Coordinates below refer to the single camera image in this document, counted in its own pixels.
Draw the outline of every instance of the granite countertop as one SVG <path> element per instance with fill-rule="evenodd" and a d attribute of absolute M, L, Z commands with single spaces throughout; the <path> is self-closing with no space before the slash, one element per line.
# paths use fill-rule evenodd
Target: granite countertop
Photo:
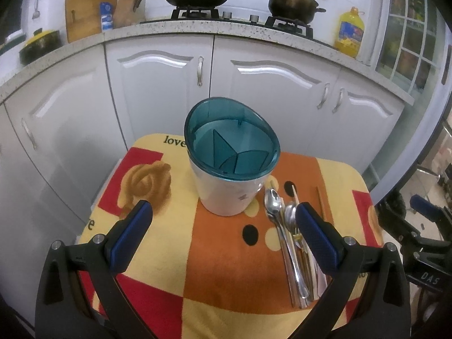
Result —
<path fill-rule="evenodd" d="M 225 36 L 252 38 L 292 47 L 299 49 L 300 51 L 323 57 L 331 62 L 355 71 L 374 81 L 381 87 L 389 90 L 398 98 L 410 105 L 414 102 L 414 98 L 412 96 L 381 74 L 377 73 L 371 67 L 366 66 L 363 63 L 336 51 L 335 49 L 309 39 L 285 33 L 283 31 L 269 29 L 261 25 L 240 24 L 231 21 L 177 20 L 153 21 L 146 24 L 138 24 L 130 27 L 114 29 L 65 45 L 45 55 L 44 57 L 39 58 L 28 66 L 20 70 L 13 71 L 5 78 L 0 78 L 0 104 L 31 78 L 38 75 L 48 67 L 55 65 L 59 61 L 76 54 L 77 52 L 103 42 L 109 42 L 116 39 L 165 33 L 219 34 Z"/>

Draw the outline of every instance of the pile of utensils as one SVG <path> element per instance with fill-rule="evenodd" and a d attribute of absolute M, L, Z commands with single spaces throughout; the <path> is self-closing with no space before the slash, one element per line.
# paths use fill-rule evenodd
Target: pile of utensils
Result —
<path fill-rule="evenodd" d="M 327 286 L 327 277 L 319 268 L 309 246 L 295 222 L 298 200 L 295 186 L 291 185 L 293 201 L 284 205 L 274 185 L 265 190 L 264 205 L 268 218 L 275 224 L 286 267 L 293 307 L 307 308 L 318 300 Z M 323 203 L 317 189 L 323 215 Z"/>

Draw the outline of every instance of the stove burner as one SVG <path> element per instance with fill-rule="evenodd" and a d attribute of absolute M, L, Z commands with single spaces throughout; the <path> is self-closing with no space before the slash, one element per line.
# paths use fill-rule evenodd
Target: stove burner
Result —
<path fill-rule="evenodd" d="M 205 7 L 205 6 L 177 6 L 173 13 L 171 14 L 171 19 L 204 19 L 207 18 L 207 12 L 210 12 L 211 19 L 219 19 L 220 14 L 218 13 L 218 9 L 215 7 Z"/>
<path fill-rule="evenodd" d="M 314 38 L 314 31 L 312 30 L 311 26 L 305 24 L 300 20 L 286 19 L 282 18 L 281 16 L 269 16 L 267 21 L 265 22 L 265 26 L 273 28 L 276 20 L 280 20 L 285 23 L 278 23 L 277 27 L 281 30 L 287 31 L 289 33 L 294 33 L 299 36 L 305 36 L 310 39 Z"/>

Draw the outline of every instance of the red patch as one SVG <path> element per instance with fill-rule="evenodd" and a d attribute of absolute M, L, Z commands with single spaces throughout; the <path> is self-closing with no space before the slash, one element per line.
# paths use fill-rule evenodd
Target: red patch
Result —
<path fill-rule="evenodd" d="M 90 304 L 94 287 L 89 274 L 80 271 L 81 280 Z M 182 305 L 184 299 L 135 279 L 118 274 L 116 280 L 138 315 L 159 339 L 180 339 L 182 336 Z M 102 305 L 99 312 L 105 315 Z"/>
<path fill-rule="evenodd" d="M 352 190 L 353 197 L 355 198 L 356 208 L 358 209 L 359 218 L 361 219 L 362 229 L 364 231 L 364 237 L 366 239 L 367 246 L 380 247 L 372 228 L 369 224 L 369 208 L 373 206 L 372 199 L 368 192 L 361 192 Z"/>
<path fill-rule="evenodd" d="M 118 206 L 118 197 L 124 175 L 133 166 L 138 164 L 153 164 L 155 161 L 161 160 L 162 157 L 163 153 L 141 148 L 130 148 L 108 183 L 99 201 L 99 208 L 110 214 L 119 216 L 121 214 L 121 208 Z"/>
<path fill-rule="evenodd" d="M 347 322 L 350 322 L 350 319 L 353 316 L 353 313 L 355 312 L 355 308 L 358 305 L 359 298 L 356 298 L 354 300 L 348 301 L 345 304 L 345 315 L 347 316 Z"/>

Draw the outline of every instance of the tablecloth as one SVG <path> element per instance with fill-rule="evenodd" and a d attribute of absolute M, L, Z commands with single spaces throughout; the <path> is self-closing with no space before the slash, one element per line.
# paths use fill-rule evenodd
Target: tablecloth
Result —
<path fill-rule="evenodd" d="M 292 200 L 283 188 L 287 181 L 341 235 L 383 245 L 369 192 L 352 167 L 282 152 L 267 184 L 273 182 L 286 203 Z M 106 234 L 140 199 L 153 206 L 153 221 L 117 280 L 160 339 L 287 338 L 315 304 L 304 310 L 291 305 L 277 232 L 264 212 L 264 190 L 239 215 L 211 214 L 198 199 L 183 137 L 151 134 L 134 143 L 79 243 Z M 89 275 L 81 276 L 92 307 L 102 313 Z M 358 279 L 335 327 L 347 322 L 364 281 L 365 276 Z"/>

